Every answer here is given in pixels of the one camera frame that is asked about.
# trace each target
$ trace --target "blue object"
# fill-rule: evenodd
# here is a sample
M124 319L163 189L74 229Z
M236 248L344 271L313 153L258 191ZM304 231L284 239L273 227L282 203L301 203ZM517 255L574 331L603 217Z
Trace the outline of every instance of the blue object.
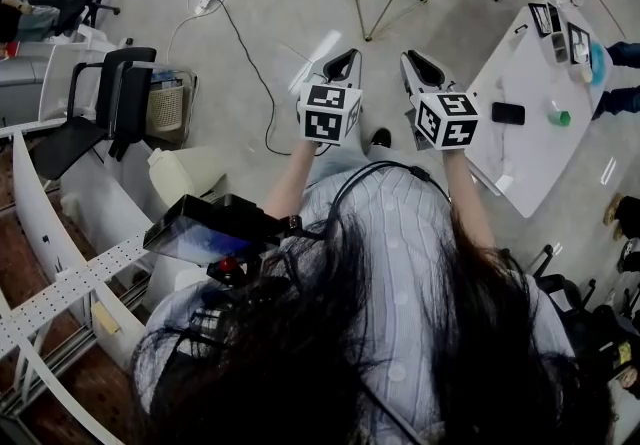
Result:
M607 74L607 65L605 62L604 49L602 45L591 42L591 71L593 72L592 86L600 86Z

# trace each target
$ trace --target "white container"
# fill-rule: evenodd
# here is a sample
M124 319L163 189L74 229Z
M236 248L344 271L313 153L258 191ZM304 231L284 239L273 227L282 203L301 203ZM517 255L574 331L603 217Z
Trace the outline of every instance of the white container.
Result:
M582 84L591 84L593 80L593 72L589 65L571 65L569 67L569 76L574 82L580 82Z
M149 178L162 201L171 207L185 194L202 196L225 174L215 149L154 150L148 159Z

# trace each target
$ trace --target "gray floor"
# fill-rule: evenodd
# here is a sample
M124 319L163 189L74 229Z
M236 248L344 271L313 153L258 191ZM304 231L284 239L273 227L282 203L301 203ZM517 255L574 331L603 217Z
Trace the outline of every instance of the gray floor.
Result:
M134 37L138 45L154 46L164 58L170 37L181 21L192 15L194 0L117 0L118 17L104 19L102 28L113 41ZM256 64L277 102L271 145L290 151L297 137L290 89L309 60L323 51L341 52L356 47L363 52L365 90L364 129L370 133L385 125L394 135L394 147L412 152L413 141L402 113L408 109L403 91L399 55L417 49L453 69L468 85L491 54L520 7L535 0L430 0L386 30L376 41L360 36L353 0L226 0ZM412 0L397 0L391 13L399 13ZM638 41L640 0L604 0L628 41ZM363 0L366 17L385 0ZM599 0L589 0L584 15L606 44L624 38ZM240 195L261 201L278 178L286 159L264 148L270 104L264 89L244 56L222 10L184 24L170 53L172 63L196 70L202 86L189 143L215 145L228 160L230 187ZM639 73L619 69L611 87L637 85ZM559 254L551 269L580 284L599 280L594 301L602 301L612 286L635 285L637 274L612 274L622 242L614 243L612 229L602 224L602 214L618 185L640 196L636 154L640 117L604 116L587 131L559 183L534 216L523 219L502 198L483 191L499 242L524 262L543 245L556 246ZM609 182L600 181L615 161ZM443 180L437 153L416 154L416 159Z

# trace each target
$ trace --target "striped shirt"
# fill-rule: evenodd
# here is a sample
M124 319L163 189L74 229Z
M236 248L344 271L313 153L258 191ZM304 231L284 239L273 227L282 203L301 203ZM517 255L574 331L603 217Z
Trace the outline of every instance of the striped shirt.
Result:
M303 224L325 219L334 196L354 171L325 178L305 193ZM365 232L371 262L371 293L367 303L369 357L380 364L367 378L369 386L414 429L428 433L438 422L430 374L431 343L423 308L437 304L440 244L452 238L449 204L434 188L408 171L378 171L358 183L344 199L341 211L358 216ZM549 300L529 279L532 303L537 305L534 334L542 352L572 355L560 320ZM169 296L156 309L147 328L167 322L187 323L197 307L198 293L208 283ZM155 383L171 348L149 358L144 372L136 372L142 399L148 407ZM400 445L401 431L378 410L362 427L376 443Z

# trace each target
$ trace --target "black cable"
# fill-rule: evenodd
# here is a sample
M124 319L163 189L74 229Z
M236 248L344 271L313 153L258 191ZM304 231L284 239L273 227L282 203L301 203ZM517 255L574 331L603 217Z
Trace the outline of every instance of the black cable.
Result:
M333 202L331 203L331 207L329 209L329 216L327 217L327 222L332 223L335 220L338 214L338 211L340 209L340 204L342 203L344 198L349 194L349 192L356 186L356 184L358 184L359 182L367 178L372 173L375 173L376 171L379 171L384 168L390 168L390 167L406 169L407 171L409 171L409 173L411 173L417 179L422 180L425 183L432 184L433 186L435 186L436 189L438 189L438 191L440 191L442 196L444 196L444 198L447 200L447 203L451 205L451 199L444 192L442 187L440 187L440 185L435 180L433 180L433 178L429 173L427 173L424 169L420 168L419 166L407 166L406 164L402 164L400 162L395 162L395 161L376 161L360 168L358 171L356 171L353 175L351 175L347 179L347 181L342 185L342 187L340 187L340 189L338 189L338 192L336 193L335 197L333 198Z
M249 50L247 49L247 46L244 44L244 41L242 40L242 36L240 35L240 31L238 31L238 28L236 27L236 24L233 21L233 18L231 18L229 10L224 5L224 2L222 2L221 0L214 0L214 1L217 1L218 3L220 3L220 6L222 7L224 12L226 13L227 18L229 19L229 23L233 27L233 30L236 32L236 36L238 37L238 41L240 42L240 45L242 46L242 49L244 50L245 56L247 57L247 61L249 61L249 63L253 67L254 71L256 72L256 75L258 76L258 79L260 79L260 82L262 83L262 86L264 87L264 89L266 90L267 94L269 95L269 100L271 101L271 117L269 118L269 125L267 125L267 130L264 133L264 146L271 153L275 153L276 155L282 155L283 157L289 157L291 155L290 153L279 152L278 150L274 150L273 148L271 148L269 146L269 132L271 131L271 127L273 126L273 122L274 122L275 117L276 117L276 101L273 98L273 94L271 93L271 90L269 89L269 86L267 86L267 83L264 82L264 79L262 78L262 74L260 73L260 70L258 70L258 67L253 62L253 59L251 58L251 54L249 54ZM329 148L331 148L331 145L327 145L327 147L322 152L317 153L315 156L316 157L320 157L321 155L324 155L325 153L327 153L327 150L329 150Z
M424 445L425 442L420 439L415 430L407 422L404 422L400 415L388 407L387 404L385 404L382 399L380 399L380 397L378 397L378 395L369 388L369 385L367 385L365 381L361 380L360 385L362 386L362 391L369 400L377 406L379 410L387 415L391 421L396 424L396 426L398 426L413 445Z
M103 159L103 158L102 158L102 156L98 153L98 151L96 150L96 147L95 147L95 146L92 146L92 147L91 147L91 149L93 150L93 153L95 153L95 154L96 154L96 157L98 157L98 159L100 159L100 162L101 162L102 164L104 164L104 159Z

